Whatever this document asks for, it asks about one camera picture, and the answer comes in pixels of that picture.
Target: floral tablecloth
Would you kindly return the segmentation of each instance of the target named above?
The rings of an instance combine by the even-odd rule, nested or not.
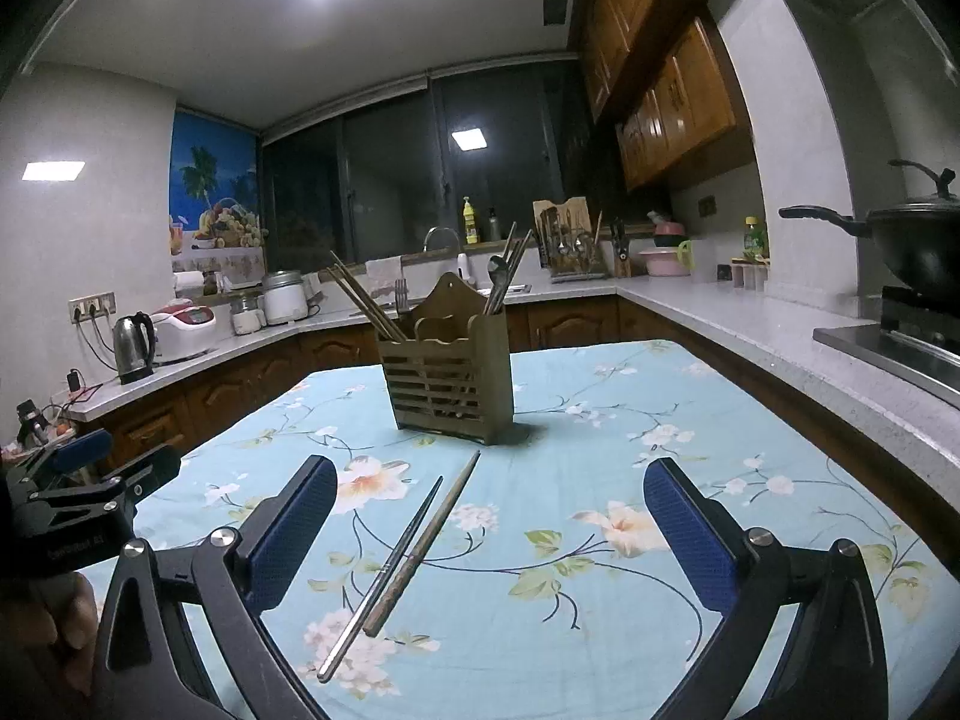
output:
[[[397,431],[380,367],[314,373],[187,455],[140,506],[155,549],[242,522],[311,454],[339,469],[335,509],[263,619],[334,720],[649,717],[719,621],[643,504],[669,455],[744,527],[787,545],[858,542],[880,606],[891,717],[905,718],[960,645],[960,586],[923,541],[805,439],[668,341],[512,356],[516,445],[483,450],[383,632],[335,679],[314,672],[439,474],[475,448]],[[102,600],[112,563],[88,576]],[[736,705],[757,702],[792,620],[783,610]],[[203,613],[188,608],[224,706],[244,714]]]

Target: wok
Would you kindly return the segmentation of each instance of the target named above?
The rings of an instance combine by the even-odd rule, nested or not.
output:
[[[960,302],[960,201],[949,191],[953,170],[937,173],[908,160],[892,159],[895,167],[918,167],[937,185],[936,194],[870,211],[865,220],[842,215],[820,205],[781,208],[783,218],[819,218],[857,238],[871,238],[887,268],[921,295]]]

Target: electric kettle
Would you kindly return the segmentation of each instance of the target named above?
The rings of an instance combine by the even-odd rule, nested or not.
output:
[[[117,360],[120,384],[130,384],[154,372],[155,351],[154,324],[147,314],[140,311],[132,317],[117,319],[113,326],[113,355]]]

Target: electrical socket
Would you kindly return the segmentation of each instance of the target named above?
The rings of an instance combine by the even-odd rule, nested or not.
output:
[[[67,301],[67,308],[70,310],[70,322],[79,324],[75,319],[77,309],[80,309],[80,322],[87,322],[90,319],[89,308],[91,304],[94,306],[94,317],[105,317],[107,314],[117,313],[116,297],[113,293],[88,295],[86,298],[73,298]]]

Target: gas stove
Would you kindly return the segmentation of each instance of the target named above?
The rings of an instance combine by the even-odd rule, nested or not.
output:
[[[814,341],[853,355],[960,409],[960,303],[884,287],[880,323],[818,327]]]

